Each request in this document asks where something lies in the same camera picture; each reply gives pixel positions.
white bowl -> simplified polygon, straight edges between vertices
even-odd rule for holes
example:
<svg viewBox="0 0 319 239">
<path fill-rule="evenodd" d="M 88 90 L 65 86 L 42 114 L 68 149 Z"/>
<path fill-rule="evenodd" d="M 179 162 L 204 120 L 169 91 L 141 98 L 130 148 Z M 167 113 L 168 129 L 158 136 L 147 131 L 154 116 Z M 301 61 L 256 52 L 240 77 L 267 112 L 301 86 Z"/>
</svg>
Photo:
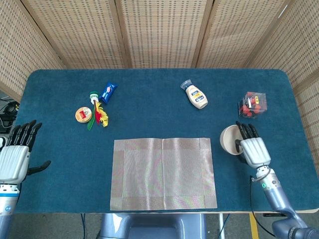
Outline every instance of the white bowl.
<svg viewBox="0 0 319 239">
<path fill-rule="evenodd" d="M 220 145 L 226 152 L 232 155 L 238 155 L 243 152 L 243 149 L 241 146 L 239 146 L 239 152 L 236 151 L 236 139 L 243 140 L 243 137 L 241 136 L 238 126 L 234 124 L 223 130 L 220 135 L 219 141 Z"/>
</svg>

robotic arm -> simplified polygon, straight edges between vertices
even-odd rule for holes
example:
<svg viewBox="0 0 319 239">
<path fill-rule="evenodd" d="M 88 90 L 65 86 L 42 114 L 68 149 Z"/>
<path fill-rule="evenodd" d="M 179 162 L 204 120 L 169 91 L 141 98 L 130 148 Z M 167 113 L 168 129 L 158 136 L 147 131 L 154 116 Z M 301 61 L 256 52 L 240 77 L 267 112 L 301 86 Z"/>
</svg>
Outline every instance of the robotic arm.
<svg viewBox="0 0 319 239">
<path fill-rule="evenodd" d="M 266 198 L 272 209 L 278 213 L 285 214 L 286 219 L 273 222 L 273 232 L 279 239 L 319 239 L 319 230 L 308 228 L 307 224 L 300 218 L 290 205 L 290 202 L 278 180 L 275 172 L 268 165 L 271 158 L 266 149 L 264 141 L 258 136 L 256 129 L 236 122 L 243 136 L 243 140 L 236 140 L 236 149 L 243 148 L 244 158 L 239 155 L 241 162 L 257 169 L 256 179 L 264 189 Z"/>
<path fill-rule="evenodd" d="M 22 181 L 27 175 L 41 172 L 51 161 L 42 166 L 29 168 L 29 158 L 36 134 L 42 123 L 36 121 L 16 126 L 9 139 L 1 137 L 0 147 L 0 239 L 7 237 L 15 206 L 19 200 Z"/>
</svg>

mayonnaise bottle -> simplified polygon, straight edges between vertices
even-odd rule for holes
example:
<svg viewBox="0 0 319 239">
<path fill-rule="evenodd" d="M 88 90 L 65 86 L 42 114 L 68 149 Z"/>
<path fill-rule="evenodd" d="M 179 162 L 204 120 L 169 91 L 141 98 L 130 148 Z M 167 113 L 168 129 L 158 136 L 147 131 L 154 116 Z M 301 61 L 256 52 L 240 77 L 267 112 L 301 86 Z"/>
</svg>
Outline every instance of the mayonnaise bottle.
<svg viewBox="0 0 319 239">
<path fill-rule="evenodd" d="M 191 80 L 184 81 L 181 86 L 186 91 L 190 102 L 198 109 L 204 108 L 208 104 L 205 94 L 194 86 Z"/>
</svg>

red candy box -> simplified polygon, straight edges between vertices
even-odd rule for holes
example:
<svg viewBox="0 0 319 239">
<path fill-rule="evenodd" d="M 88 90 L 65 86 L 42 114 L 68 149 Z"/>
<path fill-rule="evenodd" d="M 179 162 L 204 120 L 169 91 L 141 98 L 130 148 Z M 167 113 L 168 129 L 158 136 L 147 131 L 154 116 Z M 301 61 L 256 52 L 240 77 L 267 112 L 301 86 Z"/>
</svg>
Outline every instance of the red candy box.
<svg viewBox="0 0 319 239">
<path fill-rule="evenodd" d="M 247 92 L 244 98 L 238 102 L 238 114 L 241 117 L 255 118 L 267 111 L 265 93 Z"/>
</svg>

blue tablecloth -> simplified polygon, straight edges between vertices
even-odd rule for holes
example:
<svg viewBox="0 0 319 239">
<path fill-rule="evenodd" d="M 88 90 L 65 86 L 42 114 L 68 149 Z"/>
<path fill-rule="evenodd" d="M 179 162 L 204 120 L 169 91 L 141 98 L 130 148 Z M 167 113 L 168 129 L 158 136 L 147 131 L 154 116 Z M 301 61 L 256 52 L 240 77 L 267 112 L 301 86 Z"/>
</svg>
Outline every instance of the blue tablecloth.
<svg viewBox="0 0 319 239">
<path fill-rule="evenodd" d="M 180 84 L 191 79 L 208 98 L 196 109 Z M 91 107 L 90 91 L 118 84 L 108 105 L 109 126 L 75 120 Z M 257 69 L 38 70 L 27 81 L 16 123 L 36 119 L 43 126 L 30 167 L 52 160 L 45 171 L 29 176 L 17 212 L 110 212 L 114 139 L 209 137 L 217 209 L 249 211 L 249 175 L 255 170 L 223 151 L 220 133 L 238 120 L 237 102 L 247 91 L 266 93 L 268 111 L 253 123 L 272 157 L 295 210 L 319 207 L 319 184 L 295 97 L 287 75 Z M 270 211 L 260 185 L 253 185 L 255 211 Z"/>
</svg>

